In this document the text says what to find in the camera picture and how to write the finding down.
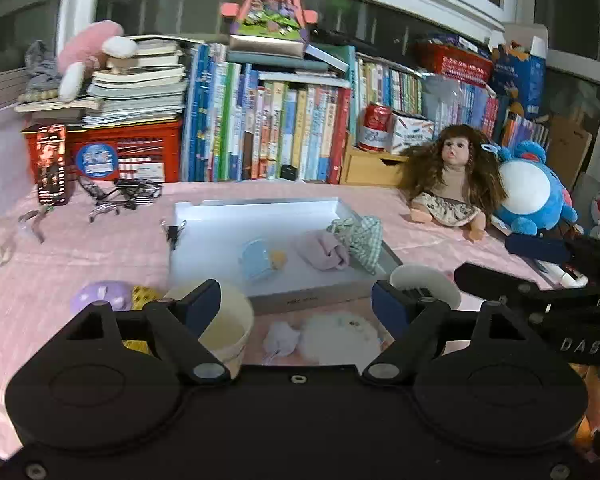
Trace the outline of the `person's right hand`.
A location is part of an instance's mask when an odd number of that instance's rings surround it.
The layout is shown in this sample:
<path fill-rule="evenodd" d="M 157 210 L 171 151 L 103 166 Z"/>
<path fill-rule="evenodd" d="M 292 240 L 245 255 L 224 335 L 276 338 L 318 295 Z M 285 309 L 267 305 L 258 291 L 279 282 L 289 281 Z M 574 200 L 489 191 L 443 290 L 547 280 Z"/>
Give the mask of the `person's right hand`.
<path fill-rule="evenodd" d="M 595 366 L 570 366 L 582 378 L 588 392 L 588 408 L 574 438 L 574 447 L 581 453 L 590 452 L 595 435 L 600 431 L 600 375 Z"/>

